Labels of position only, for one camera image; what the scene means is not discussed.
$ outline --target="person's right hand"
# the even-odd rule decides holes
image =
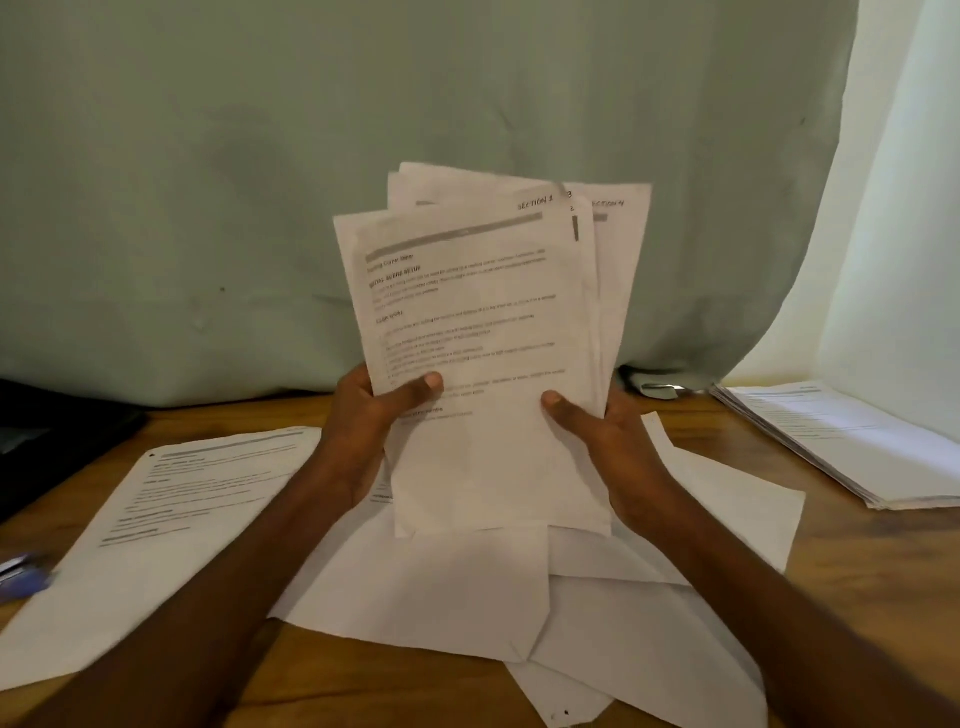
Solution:
[[[682,491],[657,455],[638,404],[615,386],[601,420],[557,392],[540,399],[547,414],[584,441],[593,465],[610,491],[610,505],[628,527],[647,535],[664,515],[672,493]]]

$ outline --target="forearm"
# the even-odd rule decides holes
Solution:
[[[270,609],[349,508],[330,477],[311,458],[233,543],[22,725],[203,724]]]
[[[753,655],[798,724],[958,724],[954,706],[792,587],[686,491],[674,483],[663,492],[648,536]]]

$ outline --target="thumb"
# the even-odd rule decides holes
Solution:
[[[393,421],[414,407],[429,402],[444,390],[444,378],[437,372],[431,372],[397,387],[393,392],[380,395],[377,399],[384,405],[387,416]]]
[[[603,423],[603,420],[593,417],[583,407],[567,400],[557,392],[544,392],[540,398],[543,409],[553,418],[554,422],[560,427],[570,432],[585,443],[592,438],[596,427]]]

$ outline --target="white wall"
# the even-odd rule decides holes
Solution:
[[[726,383],[774,384],[810,376],[830,299],[923,4],[924,0],[861,0],[844,94],[840,144],[806,260],[780,315]]]
[[[960,2],[926,0],[817,361],[960,440]]]

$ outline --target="table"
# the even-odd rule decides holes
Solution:
[[[874,513],[704,395],[644,400],[674,444],[808,493],[787,576],[920,679],[960,701],[960,509]],[[323,425],[330,397],[151,413],[136,436],[0,525],[0,552],[60,559],[136,459],[161,445],[290,425]],[[16,605],[0,607],[0,626]],[[224,723],[247,726],[542,726],[499,663],[329,637],[271,620],[238,669]],[[67,678],[0,693],[0,723]],[[779,725],[775,718],[773,725]],[[614,703],[594,723],[666,723]]]

